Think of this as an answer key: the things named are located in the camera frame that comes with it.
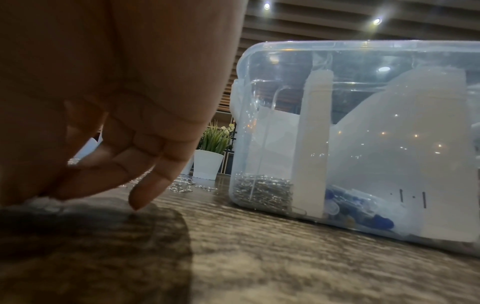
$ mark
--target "hand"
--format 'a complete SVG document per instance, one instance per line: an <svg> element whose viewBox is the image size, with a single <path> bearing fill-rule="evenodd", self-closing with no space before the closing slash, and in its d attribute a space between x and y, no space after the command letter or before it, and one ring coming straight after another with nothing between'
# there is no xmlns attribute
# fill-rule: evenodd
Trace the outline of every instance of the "hand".
<svg viewBox="0 0 480 304"><path fill-rule="evenodd" d="M71 199L152 169L134 209L181 172L214 114L246 0L0 4L0 203ZM103 124L103 142L67 160Z"/></svg>

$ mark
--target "wooden table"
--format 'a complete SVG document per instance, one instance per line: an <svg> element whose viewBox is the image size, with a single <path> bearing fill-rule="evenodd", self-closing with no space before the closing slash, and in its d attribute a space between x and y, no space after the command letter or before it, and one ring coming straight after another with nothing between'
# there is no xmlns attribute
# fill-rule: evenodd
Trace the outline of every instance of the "wooden table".
<svg viewBox="0 0 480 304"><path fill-rule="evenodd" d="M167 191L0 210L0 303L479 303L480 259Z"/></svg>

